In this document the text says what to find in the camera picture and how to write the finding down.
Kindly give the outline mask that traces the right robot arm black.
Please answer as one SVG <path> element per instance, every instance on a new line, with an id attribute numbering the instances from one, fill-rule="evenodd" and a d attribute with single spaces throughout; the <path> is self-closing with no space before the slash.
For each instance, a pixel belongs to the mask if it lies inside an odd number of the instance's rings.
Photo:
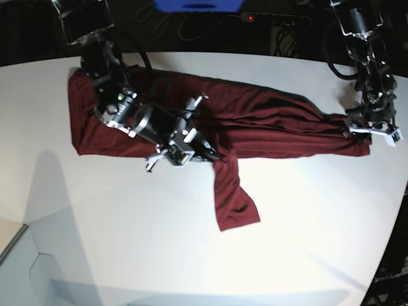
<path id="1" fill-rule="evenodd" d="M 218 161 L 222 154 L 197 130 L 192 116 L 207 95 L 188 98 L 181 108 L 165 106 L 163 98 L 170 81 L 154 78 L 143 48 L 135 47 L 147 70 L 147 84 L 137 89 L 131 83 L 134 67 L 124 63 L 109 30 L 114 27 L 106 1 L 53 1 L 69 45 L 81 49 L 81 69 L 92 80 L 98 102 L 94 113 L 101 123 L 127 134 L 140 136 L 155 145 L 146 158 L 146 170 L 166 159 L 175 167 L 190 161 Z"/>

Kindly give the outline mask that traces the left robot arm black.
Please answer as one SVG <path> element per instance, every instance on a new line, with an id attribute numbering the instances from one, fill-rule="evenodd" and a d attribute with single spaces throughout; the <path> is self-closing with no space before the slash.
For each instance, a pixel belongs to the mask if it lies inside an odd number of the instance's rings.
<path id="1" fill-rule="evenodd" d="M 346 109 L 348 131 L 363 138 L 383 136 L 386 143 L 394 147 L 403 136 L 395 122 L 397 83 L 381 34 L 383 18 L 380 10 L 375 1 L 330 1 L 330 7 L 336 20 L 324 32 L 325 60 L 337 77 L 354 80 L 354 90 L 361 93 L 361 101 Z M 347 38 L 347 54 L 356 66 L 353 75 L 341 74 L 329 60 L 326 40 L 335 26 L 339 26 Z"/>

